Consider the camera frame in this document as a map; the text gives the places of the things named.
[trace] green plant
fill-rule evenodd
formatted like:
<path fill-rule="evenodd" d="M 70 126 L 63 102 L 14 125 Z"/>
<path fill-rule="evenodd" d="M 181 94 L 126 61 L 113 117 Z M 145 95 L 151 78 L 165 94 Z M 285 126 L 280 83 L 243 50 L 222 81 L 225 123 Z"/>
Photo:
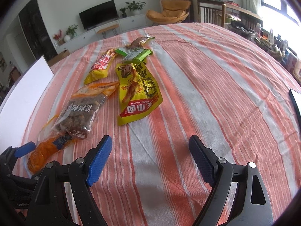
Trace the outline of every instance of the green plant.
<path fill-rule="evenodd" d="M 74 35 L 77 31 L 78 25 L 70 25 L 66 31 L 67 35 Z"/>
<path fill-rule="evenodd" d="M 121 11 L 122 13 L 125 13 L 126 7 L 120 8 L 119 11 Z"/>
<path fill-rule="evenodd" d="M 132 3 L 126 2 L 126 4 L 128 4 L 127 8 L 130 9 L 130 11 L 135 11 L 143 9 L 146 3 L 133 1 Z"/>

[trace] blue gripper pad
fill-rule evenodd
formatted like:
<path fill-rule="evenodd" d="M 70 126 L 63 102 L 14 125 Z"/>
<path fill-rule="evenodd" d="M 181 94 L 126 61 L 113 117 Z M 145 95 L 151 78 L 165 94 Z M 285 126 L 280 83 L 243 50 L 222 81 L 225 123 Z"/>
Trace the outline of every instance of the blue gripper pad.
<path fill-rule="evenodd" d="M 216 163 L 217 157 L 214 152 L 206 148 L 197 135 L 190 137 L 189 150 L 204 181 L 211 187 L 214 187 L 216 182 L 215 175 L 218 168 Z"/>
<path fill-rule="evenodd" d="M 21 147 L 17 148 L 15 151 L 15 157 L 20 158 L 22 156 L 27 155 L 29 152 L 34 151 L 36 145 L 34 142 L 29 142 L 27 144 L 22 145 Z"/>
<path fill-rule="evenodd" d="M 101 148 L 98 150 L 93 161 L 89 166 L 89 173 L 86 179 L 87 184 L 91 187 L 93 183 L 97 182 L 100 174 L 109 158 L 112 151 L 112 138 L 108 136 L 103 142 Z"/>

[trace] orange chair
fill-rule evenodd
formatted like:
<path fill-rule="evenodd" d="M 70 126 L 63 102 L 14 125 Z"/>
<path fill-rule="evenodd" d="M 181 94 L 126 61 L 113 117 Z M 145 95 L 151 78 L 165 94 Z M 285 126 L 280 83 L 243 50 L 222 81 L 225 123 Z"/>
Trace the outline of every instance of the orange chair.
<path fill-rule="evenodd" d="M 186 10 L 191 5 L 190 1 L 162 0 L 161 4 L 163 7 L 162 13 L 153 10 L 148 10 L 146 13 L 147 18 L 153 21 L 153 25 L 156 23 L 159 25 L 181 23 L 189 15 Z"/>

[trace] wooden bench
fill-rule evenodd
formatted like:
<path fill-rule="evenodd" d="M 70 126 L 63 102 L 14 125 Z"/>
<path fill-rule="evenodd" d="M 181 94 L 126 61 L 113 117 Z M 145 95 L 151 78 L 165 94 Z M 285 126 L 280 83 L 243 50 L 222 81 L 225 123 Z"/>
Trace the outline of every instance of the wooden bench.
<path fill-rule="evenodd" d="M 118 27 L 119 27 L 119 24 L 111 25 L 111 26 L 109 26 L 109 27 L 106 27 L 106 28 L 103 28 L 103 29 L 97 31 L 97 34 L 102 33 L 102 36 L 103 36 L 104 38 L 106 38 L 106 32 L 109 31 L 109 30 L 112 30 L 113 33 L 114 33 L 114 35 L 118 35 L 118 32 L 117 32 L 117 30 L 116 30 L 116 28 L 118 28 Z"/>

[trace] cardboard box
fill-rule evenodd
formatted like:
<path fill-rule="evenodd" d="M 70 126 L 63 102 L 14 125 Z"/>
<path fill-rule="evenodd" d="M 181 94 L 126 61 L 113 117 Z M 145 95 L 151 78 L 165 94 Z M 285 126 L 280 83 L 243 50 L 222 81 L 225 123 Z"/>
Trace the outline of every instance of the cardboard box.
<path fill-rule="evenodd" d="M 63 58 L 66 58 L 69 55 L 70 55 L 69 50 L 65 50 L 65 51 L 59 53 L 57 56 L 55 56 L 54 58 L 52 58 L 51 60 L 48 61 L 49 67 L 55 65 L 57 62 L 61 61 Z"/>
<path fill-rule="evenodd" d="M 20 72 L 18 71 L 18 69 L 16 67 L 14 67 L 11 72 L 10 72 L 10 76 L 11 76 L 11 79 L 16 82 L 19 77 L 21 76 Z"/>

